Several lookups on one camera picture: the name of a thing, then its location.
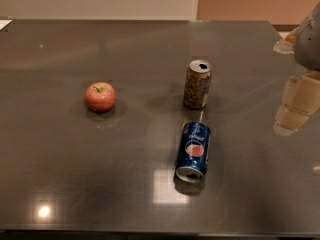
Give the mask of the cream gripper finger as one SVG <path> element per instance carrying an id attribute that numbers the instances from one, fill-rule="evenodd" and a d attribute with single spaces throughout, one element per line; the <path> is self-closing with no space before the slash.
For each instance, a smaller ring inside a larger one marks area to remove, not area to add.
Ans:
<path id="1" fill-rule="evenodd" d="M 290 77 L 285 85 L 273 125 L 279 136 L 297 132 L 320 108 L 320 72 L 308 70 L 299 77 Z"/>
<path id="2" fill-rule="evenodd" d="M 299 28 L 287 33 L 282 39 L 276 42 L 273 50 L 280 54 L 293 54 Z"/>

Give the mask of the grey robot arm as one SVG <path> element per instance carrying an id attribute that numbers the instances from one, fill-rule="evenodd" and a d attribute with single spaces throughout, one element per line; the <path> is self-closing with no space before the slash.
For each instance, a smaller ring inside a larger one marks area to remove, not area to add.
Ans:
<path id="1" fill-rule="evenodd" d="M 320 3 L 273 50 L 293 54 L 295 62 L 306 69 L 286 82 L 282 104 L 275 116 L 274 132 L 290 136 L 320 108 Z"/>

